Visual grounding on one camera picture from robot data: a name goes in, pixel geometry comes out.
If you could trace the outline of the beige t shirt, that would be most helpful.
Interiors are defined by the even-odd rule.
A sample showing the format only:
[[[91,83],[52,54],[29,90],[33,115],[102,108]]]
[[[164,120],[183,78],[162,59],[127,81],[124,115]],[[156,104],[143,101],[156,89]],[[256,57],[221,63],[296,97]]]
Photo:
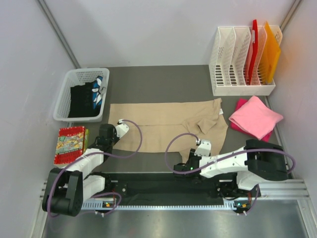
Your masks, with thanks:
[[[135,124],[115,149],[143,153],[178,152],[186,162],[195,138],[211,142],[211,154],[220,153],[228,125],[220,98],[204,102],[111,104],[108,122],[128,119]]]

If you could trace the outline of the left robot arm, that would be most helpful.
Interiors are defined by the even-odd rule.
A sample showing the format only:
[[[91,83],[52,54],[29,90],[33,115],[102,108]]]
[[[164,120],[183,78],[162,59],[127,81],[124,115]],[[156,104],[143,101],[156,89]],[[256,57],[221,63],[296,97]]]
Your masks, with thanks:
[[[81,211],[83,203],[95,194],[108,196],[113,191],[110,177],[92,170],[103,164],[112,153],[113,146],[119,141],[117,127],[102,124],[99,135],[85,153],[66,167],[53,168],[42,201],[42,210],[49,215],[67,215],[75,217]]]

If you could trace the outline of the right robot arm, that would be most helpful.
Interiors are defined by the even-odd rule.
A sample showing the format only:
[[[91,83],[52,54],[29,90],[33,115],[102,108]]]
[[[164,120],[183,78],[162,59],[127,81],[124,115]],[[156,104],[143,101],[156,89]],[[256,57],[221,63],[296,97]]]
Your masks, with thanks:
[[[214,156],[211,155],[210,141],[198,140],[197,146],[190,151],[185,164],[173,166],[175,174],[211,179],[235,173],[231,190],[237,196],[243,196],[262,182],[288,180],[286,154],[275,144],[249,139],[245,146],[233,152]]]

